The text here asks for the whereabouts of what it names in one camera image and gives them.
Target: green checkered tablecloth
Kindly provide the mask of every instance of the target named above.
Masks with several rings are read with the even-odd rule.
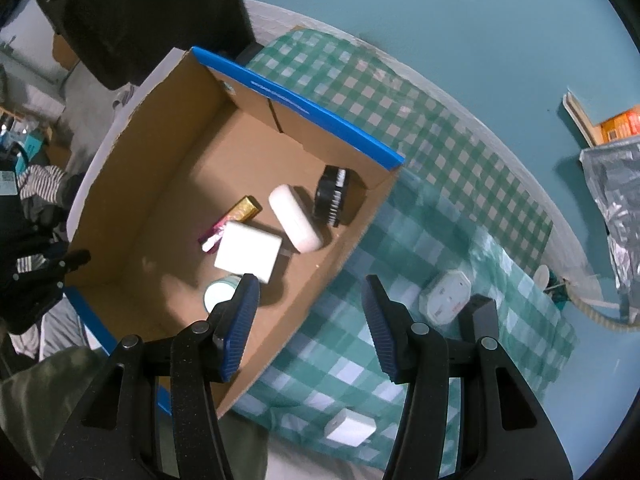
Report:
[[[539,398],[576,344],[574,329],[484,228],[432,184],[400,179],[345,267],[300,330],[234,409],[270,431],[319,452],[385,468],[406,395],[383,374],[360,303],[361,280],[377,274],[414,319],[420,292],[440,272],[463,268],[473,292],[495,298],[500,343]],[[456,333],[450,326],[445,332]],[[371,416],[376,433],[359,447],[324,438],[342,408]],[[460,431],[460,382],[451,380],[442,474],[453,472]]]
[[[248,67],[392,147],[410,170],[484,226],[527,274],[538,268],[551,218],[455,114],[373,52],[315,30],[294,30]]]

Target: screw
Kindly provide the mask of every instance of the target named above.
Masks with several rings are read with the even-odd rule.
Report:
[[[124,348],[133,348],[138,344],[139,340],[140,338],[137,335],[126,335],[122,338],[121,343]]]
[[[426,323],[414,323],[411,325],[411,332],[417,335],[425,335],[429,333],[429,325]]]
[[[480,344],[487,350],[495,350],[498,348],[498,342],[493,337],[483,337]]]
[[[209,330],[209,323],[206,321],[196,321],[191,325],[191,331],[194,334],[204,334],[207,330]]]

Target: orange label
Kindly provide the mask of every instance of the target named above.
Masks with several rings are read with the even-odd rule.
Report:
[[[640,133],[640,116],[634,110],[628,110],[600,125],[605,142],[625,139]]]

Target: beige cord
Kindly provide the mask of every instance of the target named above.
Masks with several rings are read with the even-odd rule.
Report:
[[[590,304],[585,303],[578,296],[576,291],[574,290],[573,285],[566,283],[566,293],[569,296],[569,300],[575,305],[575,307],[580,310],[586,317],[591,319],[593,322],[607,328],[608,330],[612,330],[613,332],[640,332],[640,323],[627,324],[621,321],[617,321],[610,317],[604,316],[598,312],[595,308],[593,308]]]

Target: silver packaging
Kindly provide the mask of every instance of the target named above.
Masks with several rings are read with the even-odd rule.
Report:
[[[580,161],[609,230],[616,287],[633,323],[640,308],[640,136],[583,150]]]

